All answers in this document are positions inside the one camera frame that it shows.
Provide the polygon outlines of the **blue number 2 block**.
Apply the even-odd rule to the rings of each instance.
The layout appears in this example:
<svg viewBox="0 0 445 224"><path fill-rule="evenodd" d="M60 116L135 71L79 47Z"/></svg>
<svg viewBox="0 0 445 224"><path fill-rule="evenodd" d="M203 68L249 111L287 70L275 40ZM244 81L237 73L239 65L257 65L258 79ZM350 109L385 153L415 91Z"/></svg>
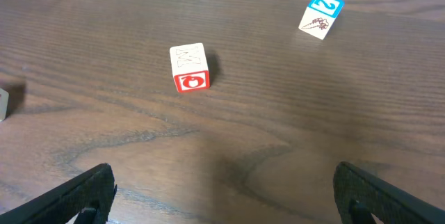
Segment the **blue number 2 block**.
<svg viewBox="0 0 445 224"><path fill-rule="evenodd" d="M323 40L344 6L343 0L311 0L298 28Z"/></svg>

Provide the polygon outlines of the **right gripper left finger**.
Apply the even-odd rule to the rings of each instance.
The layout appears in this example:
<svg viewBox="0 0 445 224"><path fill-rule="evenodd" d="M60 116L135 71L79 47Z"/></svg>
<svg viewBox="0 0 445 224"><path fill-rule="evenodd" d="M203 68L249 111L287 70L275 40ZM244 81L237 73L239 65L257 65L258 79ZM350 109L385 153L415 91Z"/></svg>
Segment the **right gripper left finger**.
<svg viewBox="0 0 445 224"><path fill-rule="evenodd" d="M41 196L1 215L5 224L105 224L117 186L112 168L101 163Z"/></svg>

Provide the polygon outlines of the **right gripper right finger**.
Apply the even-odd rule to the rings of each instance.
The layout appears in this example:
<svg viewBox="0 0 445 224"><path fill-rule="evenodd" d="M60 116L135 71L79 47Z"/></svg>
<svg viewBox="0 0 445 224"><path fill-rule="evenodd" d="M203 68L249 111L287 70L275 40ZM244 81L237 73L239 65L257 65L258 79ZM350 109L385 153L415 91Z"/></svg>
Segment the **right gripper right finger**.
<svg viewBox="0 0 445 224"><path fill-rule="evenodd" d="M433 224L444 210L424 202L371 173L342 161L333 176L334 201L343 224Z"/></svg>

